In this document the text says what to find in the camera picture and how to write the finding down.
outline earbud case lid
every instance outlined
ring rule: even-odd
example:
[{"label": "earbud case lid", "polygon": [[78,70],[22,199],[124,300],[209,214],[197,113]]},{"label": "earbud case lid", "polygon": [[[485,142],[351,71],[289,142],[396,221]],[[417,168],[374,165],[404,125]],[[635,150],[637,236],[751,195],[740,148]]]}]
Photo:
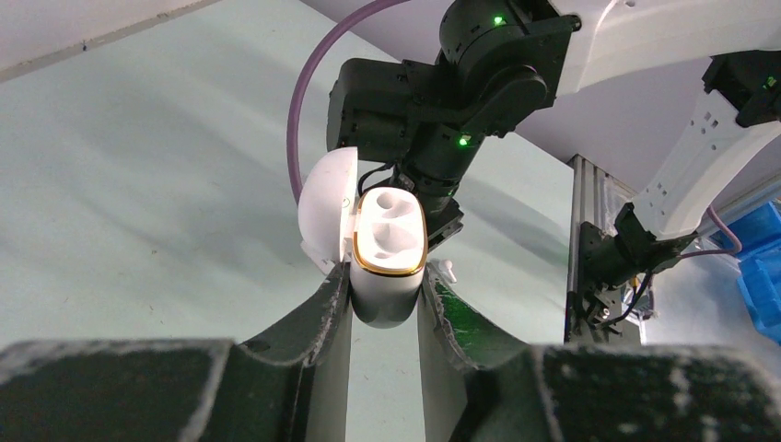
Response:
[{"label": "earbud case lid", "polygon": [[344,261],[350,218],[356,205],[358,149],[329,152],[310,172],[298,200],[298,228],[304,242],[333,262]]}]

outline blue plastic bin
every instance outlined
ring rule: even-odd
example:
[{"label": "blue plastic bin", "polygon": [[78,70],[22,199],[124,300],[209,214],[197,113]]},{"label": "blue plastic bin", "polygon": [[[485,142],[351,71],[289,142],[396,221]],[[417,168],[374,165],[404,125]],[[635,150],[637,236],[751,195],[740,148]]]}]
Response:
[{"label": "blue plastic bin", "polygon": [[[781,244],[781,215],[775,204],[768,203],[729,225],[743,243],[743,251],[738,259],[745,260],[764,250]],[[725,249],[732,248],[732,241],[723,233],[715,235]]]},{"label": "blue plastic bin", "polygon": [[738,287],[757,331],[781,344],[781,244],[740,263]]}]

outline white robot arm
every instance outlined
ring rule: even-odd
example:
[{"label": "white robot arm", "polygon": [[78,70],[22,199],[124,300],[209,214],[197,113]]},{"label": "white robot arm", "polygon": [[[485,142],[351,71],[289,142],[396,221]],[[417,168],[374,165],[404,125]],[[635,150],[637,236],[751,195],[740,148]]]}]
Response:
[{"label": "white robot arm", "polygon": [[[723,53],[781,50],[777,0],[553,0],[582,20],[572,34],[558,96],[654,66]],[[781,76],[756,88],[781,88]],[[706,208],[748,162],[781,135],[778,121],[743,127],[720,91],[702,92],[679,143],[633,200],[635,215],[659,240],[694,232]]]}]

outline white earbud case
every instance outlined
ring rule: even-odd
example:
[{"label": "white earbud case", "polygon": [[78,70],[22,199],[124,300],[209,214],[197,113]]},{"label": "white earbud case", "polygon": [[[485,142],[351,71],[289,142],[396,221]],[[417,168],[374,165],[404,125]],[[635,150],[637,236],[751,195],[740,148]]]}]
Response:
[{"label": "white earbud case", "polygon": [[309,174],[298,203],[302,248],[325,273],[352,250],[353,307],[363,322],[391,328],[412,314],[423,282],[425,216],[409,192],[378,188],[356,206],[358,153],[336,149]]}]

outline white ceiling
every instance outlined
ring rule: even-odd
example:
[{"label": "white ceiling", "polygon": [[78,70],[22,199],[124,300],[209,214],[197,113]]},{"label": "white ceiling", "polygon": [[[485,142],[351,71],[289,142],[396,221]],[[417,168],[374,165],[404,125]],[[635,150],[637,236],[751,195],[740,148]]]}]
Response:
[{"label": "white ceiling", "polygon": [[[338,20],[369,0],[301,0]],[[356,33],[397,59],[431,63],[439,21],[452,0],[413,0],[370,18]],[[583,155],[635,189],[653,178],[694,109],[708,60],[630,74],[586,87],[540,110],[519,134],[562,161]],[[775,140],[722,193],[724,201],[781,170]]]},{"label": "white ceiling", "polygon": [[[0,0],[0,81],[78,53],[82,42],[112,40],[108,36],[120,29],[148,20],[151,26],[188,6],[214,1]],[[60,52],[70,53],[57,56]]]}]

